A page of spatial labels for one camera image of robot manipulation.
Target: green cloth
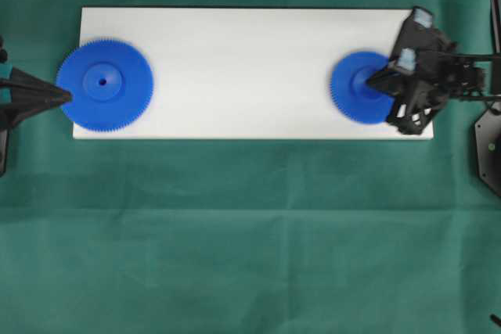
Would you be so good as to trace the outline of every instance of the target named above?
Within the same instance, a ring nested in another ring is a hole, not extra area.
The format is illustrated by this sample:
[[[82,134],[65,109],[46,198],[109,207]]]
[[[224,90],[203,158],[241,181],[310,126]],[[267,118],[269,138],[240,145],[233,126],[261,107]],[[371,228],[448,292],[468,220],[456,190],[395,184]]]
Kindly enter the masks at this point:
[[[421,5],[492,51],[489,0],[0,0],[11,63],[54,81],[85,5]],[[0,180],[0,330],[499,332],[482,111],[450,103],[429,142],[74,141],[60,110],[27,120]]]

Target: small blue gear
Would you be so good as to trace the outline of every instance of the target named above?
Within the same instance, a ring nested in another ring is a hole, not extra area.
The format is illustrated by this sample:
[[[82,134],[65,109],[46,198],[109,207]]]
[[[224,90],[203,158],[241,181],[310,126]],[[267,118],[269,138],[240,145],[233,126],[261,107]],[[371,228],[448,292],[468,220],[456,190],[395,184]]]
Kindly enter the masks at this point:
[[[344,57],[336,65],[330,80],[330,96],[345,116],[364,124],[386,120],[394,99],[370,88],[366,81],[387,63],[385,56],[363,51]]]
[[[61,108],[92,131],[115,131],[136,120],[150,104],[153,75],[146,59],[119,41],[93,41],[64,60],[56,84],[73,101]]]

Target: white board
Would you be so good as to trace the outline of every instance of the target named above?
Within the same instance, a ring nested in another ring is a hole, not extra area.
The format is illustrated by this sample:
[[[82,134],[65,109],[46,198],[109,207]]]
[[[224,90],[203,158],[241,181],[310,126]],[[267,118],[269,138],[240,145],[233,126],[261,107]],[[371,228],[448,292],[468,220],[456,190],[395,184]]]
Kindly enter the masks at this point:
[[[408,10],[83,8],[81,45],[116,38],[153,71],[153,98],[115,132],[75,138],[429,139],[364,125],[331,102],[336,62],[387,55]]]

